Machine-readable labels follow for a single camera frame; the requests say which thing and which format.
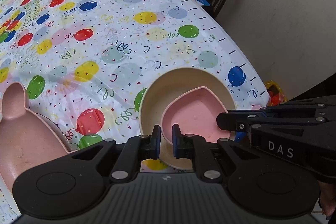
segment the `silver rivet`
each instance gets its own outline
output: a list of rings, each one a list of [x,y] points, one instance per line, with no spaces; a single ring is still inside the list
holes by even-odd
[[[208,179],[217,179],[221,176],[221,173],[216,170],[208,170],[204,172],[204,176]]]
[[[128,177],[128,173],[126,171],[115,171],[112,173],[112,178],[114,179],[125,179]]]

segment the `table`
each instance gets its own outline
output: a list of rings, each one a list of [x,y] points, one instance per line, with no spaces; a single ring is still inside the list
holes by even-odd
[[[177,67],[218,77],[239,109],[268,101],[244,54],[191,0],[1,0],[0,9],[1,96],[22,82],[31,110],[56,123],[74,149],[139,135],[144,90]]]

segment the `ribbed black surface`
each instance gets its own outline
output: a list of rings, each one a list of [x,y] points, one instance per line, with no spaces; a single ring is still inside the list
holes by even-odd
[[[318,222],[310,215],[291,220],[270,220],[252,215],[234,204],[220,185],[204,183],[194,173],[139,173],[130,183],[114,185],[98,206],[80,216],[64,220],[40,220],[26,215],[16,221],[16,224],[22,223],[317,224]]]

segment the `person's hand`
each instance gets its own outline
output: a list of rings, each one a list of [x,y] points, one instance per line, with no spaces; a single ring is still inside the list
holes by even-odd
[[[320,185],[321,196],[320,205],[322,207],[322,214],[331,216],[336,208],[336,185],[325,182],[318,182]]]

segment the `bunny ear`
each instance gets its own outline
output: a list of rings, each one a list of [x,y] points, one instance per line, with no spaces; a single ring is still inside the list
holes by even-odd
[[[9,85],[2,97],[2,117],[4,119],[20,117],[25,114],[28,105],[25,87],[19,82],[14,82]]]

